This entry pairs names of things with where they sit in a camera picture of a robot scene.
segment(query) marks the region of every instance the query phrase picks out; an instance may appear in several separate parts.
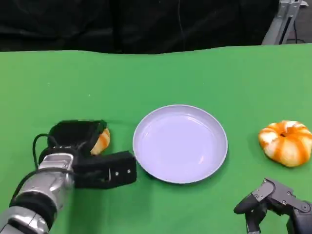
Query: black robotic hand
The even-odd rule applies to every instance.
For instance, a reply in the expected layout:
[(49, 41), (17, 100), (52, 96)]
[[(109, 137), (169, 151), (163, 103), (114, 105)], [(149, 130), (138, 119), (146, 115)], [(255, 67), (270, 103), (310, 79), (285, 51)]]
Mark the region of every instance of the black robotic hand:
[(312, 234), (312, 204), (293, 195), (293, 189), (266, 178), (262, 185), (245, 197), (235, 208), (245, 214), (248, 234), (260, 234), (259, 224), (267, 210), (277, 215), (288, 215), (288, 234)]

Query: table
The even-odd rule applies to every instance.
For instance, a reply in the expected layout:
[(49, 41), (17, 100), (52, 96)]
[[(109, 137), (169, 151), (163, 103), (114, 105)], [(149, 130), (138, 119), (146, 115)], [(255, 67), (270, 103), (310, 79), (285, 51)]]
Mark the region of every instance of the table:
[[(80, 51), (0, 53), (0, 210), (34, 169), (31, 143), (63, 119), (104, 119), (108, 152), (132, 149), (136, 125), (169, 104), (206, 110), (223, 125), (228, 157), (211, 178), (178, 186), (149, 178), (108, 191), (74, 191), (52, 234), (243, 234), (233, 208), (270, 176), (312, 201), (312, 162), (288, 169), (268, 160), (257, 134), (267, 124), (299, 120), (312, 128), (312, 45), (228, 47), (167, 55)], [(38, 151), (45, 145), (41, 139)], [(286, 233), (272, 213), (263, 233)]]

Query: pumpkin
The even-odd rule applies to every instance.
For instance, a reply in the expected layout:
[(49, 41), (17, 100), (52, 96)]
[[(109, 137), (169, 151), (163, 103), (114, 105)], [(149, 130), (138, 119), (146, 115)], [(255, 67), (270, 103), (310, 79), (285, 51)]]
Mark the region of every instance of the pumpkin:
[(287, 167), (302, 165), (310, 159), (312, 133), (298, 121), (271, 123), (258, 137), (265, 154)]
[(99, 135), (96, 144), (91, 150), (92, 155), (99, 155), (102, 153), (108, 146), (111, 141), (111, 134), (107, 128)]

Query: plate rim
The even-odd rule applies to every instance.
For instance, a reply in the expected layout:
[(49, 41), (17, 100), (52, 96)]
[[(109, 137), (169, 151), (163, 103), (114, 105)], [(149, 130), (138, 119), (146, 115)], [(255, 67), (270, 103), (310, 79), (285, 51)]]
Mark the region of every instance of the plate rim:
[[(194, 181), (191, 181), (191, 182), (177, 182), (177, 181), (172, 181), (172, 180), (168, 180), (168, 179), (163, 179), (163, 178), (160, 178), (159, 176), (155, 176), (153, 174), (151, 174), (150, 172), (148, 172), (141, 164), (141, 162), (138, 160), (137, 158), (137, 155), (136, 155), (136, 149), (135, 149), (135, 138), (136, 138), (136, 135), (138, 134), (137, 131), (138, 131), (138, 128), (139, 126), (142, 124), (142, 122), (149, 116), (151, 116), (152, 114), (154, 114), (154, 112), (157, 112), (161, 109), (165, 109), (165, 108), (168, 108), (168, 107), (173, 107), (173, 106), (183, 106), (183, 107), (189, 107), (189, 108), (194, 108), (194, 109), (197, 109), (197, 110), (200, 110), (200, 111), (203, 111), (205, 114), (209, 115), (214, 121), (217, 122), (217, 124), (221, 127), (221, 130), (222, 130), (222, 133), (225, 137), (225, 143), (226, 143), (226, 149), (225, 149), (225, 154), (224, 156), (222, 157), (222, 160), (221, 162), (218, 164), (218, 166), (211, 172), (209, 173), (208, 175), (205, 175), (203, 178), (200, 178), (198, 180), (194, 180)], [(134, 152), (134, 156), (137, 160), (137, 162), (140, 164), (140, 166), (148, 173), (150, 174), (151, 176), (161, 180), (161, 181), (165, 181), (165, 182), (168, 182), (168, 183), (173, 183), (173, 184), (191, 184), (191, 183), (196, 183), (196, 182), (200, 182), (210, 176), (212, 176), (217, 170), (220, 169), (220, 167), (223, 165), (226, 157), (227, 157), (227, 154), (228, 154), (228, 147), (229, 147), (229, 143), (228, 143), (228, 138), (227, 138), (227, 135), (226, 135), (226, 132), (222, 126), (222, 124), (211, 114), (209, 114), (207, 111), (201, 109), (201, 108), (198, 108), (198, 107), (195, 107), (195, 106), (191, 106), (191, 105), (185, 105), (185, 104), (173, 104), (173, 105), (166, 105), (166, 106), (162, 106), (162, 107), (159, 107), (153, 111), (151, 111), (150, 113), (148, 113), (140, 122), (139, 124), (136, 126), (136, 129), (135, 129), (135, 132), (133, 134), (133, 139), (132, 139), (132, 148), (133, 148), (133, 152)]]

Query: metal stand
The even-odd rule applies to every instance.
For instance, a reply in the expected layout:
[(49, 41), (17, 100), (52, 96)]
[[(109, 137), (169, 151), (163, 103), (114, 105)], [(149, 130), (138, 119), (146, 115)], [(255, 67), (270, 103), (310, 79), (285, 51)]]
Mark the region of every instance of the metal stand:
[(278, 13), (262, 41), (262, 45), (285, 44), (298, 15), (302, 0), (281, 0)]

